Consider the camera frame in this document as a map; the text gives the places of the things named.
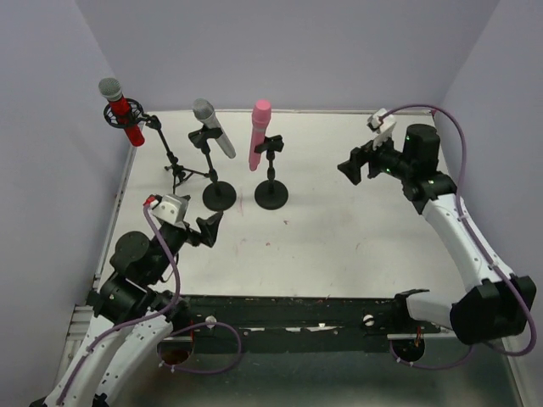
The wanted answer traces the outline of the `black tripod shock-mount stand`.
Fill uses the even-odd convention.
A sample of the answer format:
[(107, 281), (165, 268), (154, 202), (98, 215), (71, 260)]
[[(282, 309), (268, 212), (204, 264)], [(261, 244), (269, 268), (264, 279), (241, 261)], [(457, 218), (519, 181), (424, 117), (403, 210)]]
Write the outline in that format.
[[(162, 131), (162, 124), (160, 119), (155, 114), (147, 114), (143, 106), (136, 101), (135, 99), (126, 98), (129, 102), (129, 104), (132, 106), (132, 113), (137, 118), (137, 123), (139, 125), (139, 128), (141, 130), (141, 125), (146, 126), (152, 130), (154, 130), (162, 143), (162, 146), (165, 149), (165, 156), (169, 162), (167, 166), (164, 167), (165, 171), (170, 171), (173, 177), (172, 182), (172, 191), (176, 192), (176, 189), (185, 183), (187, 180), (189, 180), (192, 176), (198, 175), (202, 176), (203, 178), (209, 178), (208, 173), (204, 173), (202, 171), (189, 169), (188, 167), (180, 164), (179, 158), (173, 153), (173, 151), (170, 148), (169, 143), (166, 140), (165, 134)], [(106, 107), (103, 111), (103, 116), (105, 121), (111, 126), (116, 129), (121, 129), (117, 125), (113, 125), (115, 120), (111, 118), (111, 112), (108, 106), (108, 102)]]

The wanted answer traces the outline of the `black round-base mic stand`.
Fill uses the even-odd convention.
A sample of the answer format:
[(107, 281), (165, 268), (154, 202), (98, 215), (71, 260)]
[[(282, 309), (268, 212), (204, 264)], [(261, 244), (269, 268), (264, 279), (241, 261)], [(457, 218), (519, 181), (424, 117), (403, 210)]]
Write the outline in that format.
[(202, 199), (204, 206), (212, 211), (225, 211), (236, 202), (237, 193), (234, 187), (225, 181), (220, 181), (217, 171), (210, 157), (210, 139), (217, 140), (223, 132), (219, 128), (210, 129), (203, 125), (200, 130), (188, 134), (188, 139), (205, 156), (208, 165), (210, 184), (203, 190)]
[(256, 153), (265, 153), (268, 161), (267, 180), (261, 182), (255, 189), (255, 202), (263, 209), (276, 210), (282, 208), (288, 201), (288, 189), (276, 179), (274, 160), (276, 153), (281, 153), (284, 141), (281, 135), (265, 137), (264, 141), (255, 147)]

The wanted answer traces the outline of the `silver microphone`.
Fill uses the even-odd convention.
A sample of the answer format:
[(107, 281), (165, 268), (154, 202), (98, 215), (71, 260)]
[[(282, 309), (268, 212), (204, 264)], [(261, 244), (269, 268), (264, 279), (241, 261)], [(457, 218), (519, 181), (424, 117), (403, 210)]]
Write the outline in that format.
[(235, 147), (232, 145), (230, 138), (223, 130), (220, 121), (217, 119), (214, 106), (206, 99), (197, 98), (193, 102), (192, 110), (195, 118), (205, 128), (218, 129), (221, 132), (216, 138), (216, 142), (229, 159), (234, 159), (236, 157)]

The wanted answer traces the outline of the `pink microphone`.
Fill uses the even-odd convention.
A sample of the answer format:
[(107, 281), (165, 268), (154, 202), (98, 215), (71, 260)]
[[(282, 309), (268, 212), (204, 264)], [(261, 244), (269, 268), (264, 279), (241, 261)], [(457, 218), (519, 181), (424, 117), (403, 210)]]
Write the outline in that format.
[(272, 106), (266, 99), (258, 100), (252, 110), (252, 131), (249, 148), (249, 170), (256, 171), (261, 153), (257, 153), (255, 149), (261, 145), (266, 137), (266, 129), (271, 122)]

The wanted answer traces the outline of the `red glitter microphone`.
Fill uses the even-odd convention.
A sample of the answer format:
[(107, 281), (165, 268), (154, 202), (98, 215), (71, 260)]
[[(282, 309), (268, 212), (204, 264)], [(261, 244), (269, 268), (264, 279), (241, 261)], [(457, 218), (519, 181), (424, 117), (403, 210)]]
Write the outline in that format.
[(114, 77), (103, 78), (98, 83), (98, 90), (108, 102), (110, 117), (115, 120), (113, 125), (117, 125), (125, 132), (133, 147), (141, 147), (145, 139), (137, 123), (137, 118), (132, 113), (132, 106), (124, 97), (119, 81)]

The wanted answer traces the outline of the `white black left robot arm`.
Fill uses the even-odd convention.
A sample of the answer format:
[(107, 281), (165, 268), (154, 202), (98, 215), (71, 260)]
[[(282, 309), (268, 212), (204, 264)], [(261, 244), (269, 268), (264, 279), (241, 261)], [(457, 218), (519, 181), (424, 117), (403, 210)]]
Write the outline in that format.
[(53, 391), (35, 406), (110, 406), (128, 378), (158, 343), (190, 323), (181, 300), (174, 259), (186, 243), (212, 247), (222, 214), (184, 221), (161, 220), (143, 211), (154, 237), (129, 231), (115, 244), (114, 271), (88, 296), (93, 316), (75, 358)]

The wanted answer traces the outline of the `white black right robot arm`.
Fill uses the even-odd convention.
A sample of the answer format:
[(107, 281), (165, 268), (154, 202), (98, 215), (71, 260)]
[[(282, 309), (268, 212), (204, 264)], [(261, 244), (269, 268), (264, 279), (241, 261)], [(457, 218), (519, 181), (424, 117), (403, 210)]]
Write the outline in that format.
[(384, 302), (384, 324), (407, 332), (420, 322), (454, 332), (466, 345), (516, 336), (525, 329), (534, 342), (537, 332), (530, 307), (536, 287), (501, 264), (464, 209), (459, 182), (437, 169), (440, 138), (430, 125), (409, 125), (401, 151), (394, 148), (390, 125), (370, 124), (375, 139), (353, 148), (338, 169), (352, 184), (387, 174), (398, 180), (419, 215), (436, 231), (459, 271), (466, 293), (458, 301), (433, 297), (426, 289), (398, 293)]

